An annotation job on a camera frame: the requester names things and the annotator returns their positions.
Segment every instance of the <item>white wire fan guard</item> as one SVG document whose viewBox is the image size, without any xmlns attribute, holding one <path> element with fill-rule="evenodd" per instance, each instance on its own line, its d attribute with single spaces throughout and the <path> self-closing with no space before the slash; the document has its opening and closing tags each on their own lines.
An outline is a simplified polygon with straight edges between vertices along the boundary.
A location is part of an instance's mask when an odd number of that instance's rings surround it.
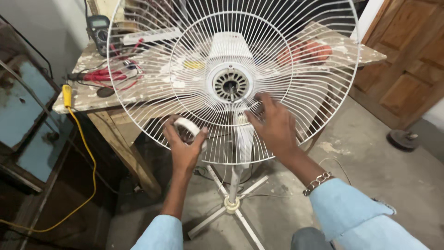
<svg viewBox="0 0 444 250">
<path fill-rule="evenodd" d="M 112 84 L 148 136 L 169 148 L 162 125 L 179 114 L 209 129 L 203 161 L 248 164 L 274 157 L 243 114 L 256 93 L 287 106 L 300 144 L 333 117 L 358 67 L 356 24 L 351 0 L 120 0 L 108 68 L 137 67 Z"/>
</svg>

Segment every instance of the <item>gray pants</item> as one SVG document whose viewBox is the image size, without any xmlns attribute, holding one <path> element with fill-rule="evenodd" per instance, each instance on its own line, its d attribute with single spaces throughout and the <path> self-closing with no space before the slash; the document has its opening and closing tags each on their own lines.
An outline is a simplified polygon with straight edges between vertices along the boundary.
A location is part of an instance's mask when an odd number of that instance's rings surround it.
<svg viewBox="0 0 444 250">
<path fill-rule="evenodd" d="M 291 239 L 290 250 L 334 250 L 324 234 L 314 227 L 304 227 L 296 231 Z"/>
</svg>

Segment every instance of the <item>yellow object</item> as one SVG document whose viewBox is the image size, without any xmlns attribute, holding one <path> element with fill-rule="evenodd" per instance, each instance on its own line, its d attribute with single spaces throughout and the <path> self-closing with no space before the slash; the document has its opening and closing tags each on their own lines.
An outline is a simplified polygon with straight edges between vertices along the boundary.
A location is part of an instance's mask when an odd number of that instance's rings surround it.
<svg viewBox="0 0 444 250">
<path fill-rule="evenodd" d="M 187 69 L 203 69 L 205 64 L 200 61 L 185 61 L 183 66 Z"/>
<path fill-rule="evenodd" d="M 72 93 L 71 86 L 67 84 L 63 85 L 62 92 L 63 92 L 63 103 L 65 104 L 65 107 L 71 107 L 71 93 Z"/>
<path fill-rule="evenodd" d="M 10 226 L 13 226 L 13 227 L 16 227 L 16 228 L 25 229 L 25 230 L 28 230 L 28 231 L 31 231 L 31 232 L 34 232 L 34 233 L 44 233 L 44 232 L 48 232 L 48 231 L 54 229 L 55 227 L 57 227 L 58 225 L 62 224 L 62 222 L 66 221 L 66 219 L 68 219 L 71 215 L 73 215 L 75 212 L 77 212 L 80 208 L 82 208 L 85 204 L 87 204 L 87 203 L 88 203 L 88 202 L 94 197 L 95 192 L 96 192 L 96 190 L 97 190 L 97 186 L 96 186 L 96 183 L 95 183 L 95 169 L 96 169 L 97 163 L 95 162 L 94 156 L 92 156 L 92 153 L 91 153 L 91 151 L 89 150 L 88 145 L 86 144 L 85 136 L 83 135 L 83 131 L 82 131 L 82 126 L 80 126 L 79 120 L 77 119 L 77 117 L 75 117 L 74 113 L 73 113 L 72 110 L 71 110 L 71 90 L 72 90 L 72 89 L 71 89 L 71 86 L 69 86 L 69 85 L 63 85 L 63 89 L 62 89 L 62 91 L 63 91 L 63 97 L 64 97 L 64 99 L 65 99 L 65 106 L 66 106 L 66 108 L 68 109 L 69 113 L 70 113 L 70 114 L 72 115 L 72 117 L 74 118 L 75 122 L 77 123 L 77 126 L 78 126 L 79 131 L 80 131 L 80 135 L 81 135 L 81 137 L 82 137 L 83 144 L 85 144 L 85 148 L 86 148 L 86 150 L 88 151 L 89 156 L 91 156 L 92 161 L 94 162 L 94 169 L 93 169 L 93 171 L 92 171 L 92 183 L 94 184 L 94 191 L 93 191 L 91 197 L 89 197 L 89 198 L 88 198 L 83 204 L 81 204 L 78 208 L 74 209 L 70 214 L 68 214 L 65 218 L 63 218 L 63 219 L 62 219 L 61 221 L 59 221 L 57 224 L 55 224 L 55 225 L 53 225 L 52 227 L 47 228 L 47 229 L 43 229 L 43 230 L 35 230 L 35 229 L 29 228 L 29 227 L 25 227 L 25 226 L 17 225 L 17 224 L 14 224 L 14 223 L 12 223 L 12 222 L 7 222 L 7 221 L 5 221 L 5 220 L 0 219 L 0 222 L 1 222 L 1 223 L 4 223 L 4 224 L 7 224 L 7 225 L 10 225 Z"/>
</svg>

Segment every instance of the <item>light blue shirt sleeve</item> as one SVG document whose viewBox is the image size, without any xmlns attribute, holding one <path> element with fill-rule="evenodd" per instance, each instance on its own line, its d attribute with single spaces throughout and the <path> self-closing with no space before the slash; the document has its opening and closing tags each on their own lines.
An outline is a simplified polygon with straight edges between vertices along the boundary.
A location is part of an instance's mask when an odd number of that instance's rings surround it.
<svg viewBox="0 0 444 250">
<path fill-rule="evenodd" d="M 158 215 L 131 250 L 183 250 L 182 222 L 171 215 Z"/>
<path fill-rule="evenodd" d="M 388 218 L 395 210 L 374 201 L 335 178 L 319 185 L 309 196 L 325 239 L 344 249 L 428 249 L 404 227 Z"/>
</svg>

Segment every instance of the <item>power strip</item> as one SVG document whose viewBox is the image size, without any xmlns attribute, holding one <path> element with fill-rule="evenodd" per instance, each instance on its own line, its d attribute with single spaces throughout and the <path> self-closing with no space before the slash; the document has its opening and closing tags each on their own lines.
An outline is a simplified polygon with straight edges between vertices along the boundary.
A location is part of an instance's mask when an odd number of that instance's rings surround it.
<svg viewBox="0 0 444 250">
<path fill-rule="evenodd" d="M 123 45 L 133 45 L 136 44 L 140 38 L 143 38 L 144 43 L 160 41 L 160 40 L 171 40 L 182 35 L 179 28 L 162 28 L 156 30 L 142 31 L 127 34 L 123 37 Z"/>
</svg>

